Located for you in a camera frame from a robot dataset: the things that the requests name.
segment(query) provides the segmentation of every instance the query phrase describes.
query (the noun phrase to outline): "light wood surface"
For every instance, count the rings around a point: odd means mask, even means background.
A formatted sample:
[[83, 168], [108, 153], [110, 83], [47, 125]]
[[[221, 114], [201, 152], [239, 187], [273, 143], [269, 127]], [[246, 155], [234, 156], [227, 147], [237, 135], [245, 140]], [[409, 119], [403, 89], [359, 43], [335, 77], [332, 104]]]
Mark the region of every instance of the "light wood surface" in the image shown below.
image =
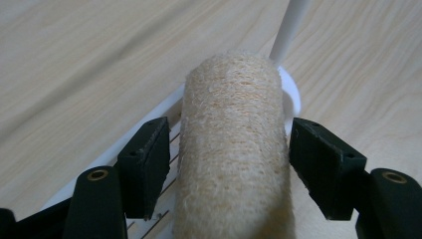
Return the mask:
[[271, 45], [287, 1], [2, 1], [0, 207], [38, 211], [204, 59]]
[[[284, 61], [314, 120], [368, 158], [422, 184], [422, 2], [312, 1]], [[298, 238], [356, 238], [323, 219], [293, 173]]]
[[[269, 55], [287, 1], [0, 2], [0, 207], [36, 212], [202, 60]], [[301, 117], [422, 182], [422, 2], [314, 0], [288, 51]], [[298, 238], [356, 238], [292, 173]]]

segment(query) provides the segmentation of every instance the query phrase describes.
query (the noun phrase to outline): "screw hole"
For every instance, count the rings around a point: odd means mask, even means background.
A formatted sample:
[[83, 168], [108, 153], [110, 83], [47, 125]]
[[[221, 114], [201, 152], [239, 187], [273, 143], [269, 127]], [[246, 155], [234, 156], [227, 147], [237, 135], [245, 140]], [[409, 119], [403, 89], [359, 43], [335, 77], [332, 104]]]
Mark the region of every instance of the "screw hole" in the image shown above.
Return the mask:
[[89, 181], [98, 181], [108, 176], [108, 171], [104, 169], [99, 169], [92, 171], [90, 174], [88, 174], [88, 180]]
[[382, 176], [392, 182], [395, 183], [400, 183], [400, 184], [404, 184], [407, 182], [406, 178], [404, 178], [403, 176], [395, 173], [395, 172], [391, 172], [391, 171], [384, 171], [382, 173]]

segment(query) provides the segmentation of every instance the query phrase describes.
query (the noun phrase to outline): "loofah sponge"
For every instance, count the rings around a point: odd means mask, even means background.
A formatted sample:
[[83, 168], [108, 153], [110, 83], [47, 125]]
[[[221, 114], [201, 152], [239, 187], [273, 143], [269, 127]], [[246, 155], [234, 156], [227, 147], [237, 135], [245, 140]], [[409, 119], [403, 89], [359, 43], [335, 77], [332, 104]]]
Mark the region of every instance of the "loofah sponge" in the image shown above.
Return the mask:
[[250, 53], [203, 62], [182, 108], [175, 238], [294, 238], [280, 77]]

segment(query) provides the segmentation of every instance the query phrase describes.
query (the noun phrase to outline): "cylindrical sponge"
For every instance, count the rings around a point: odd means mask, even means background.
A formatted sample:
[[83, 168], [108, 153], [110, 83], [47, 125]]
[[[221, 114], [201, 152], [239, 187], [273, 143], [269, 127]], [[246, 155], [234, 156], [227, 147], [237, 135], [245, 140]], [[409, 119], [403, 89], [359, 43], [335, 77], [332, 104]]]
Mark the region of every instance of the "cylindrical sponge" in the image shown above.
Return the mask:
[[248, 53], [187, 77], [175, 238], [294, 238], [281, 81]]

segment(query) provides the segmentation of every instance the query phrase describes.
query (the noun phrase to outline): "wooden table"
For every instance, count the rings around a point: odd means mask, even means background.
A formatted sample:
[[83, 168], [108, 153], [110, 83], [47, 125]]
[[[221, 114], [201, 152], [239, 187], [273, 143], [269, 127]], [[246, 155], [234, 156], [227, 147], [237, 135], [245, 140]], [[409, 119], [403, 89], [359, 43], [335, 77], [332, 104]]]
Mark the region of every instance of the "wooden table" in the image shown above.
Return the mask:
[[[230, 49], [269, 55], [287, 0], [0, 3], [0, 207], [38, 211], [184, 82]], [[284, 61], [315, 120], [422, 181], [422, 2], [313, 1]], [[292, 173], [298, 238], [356, 238]]]

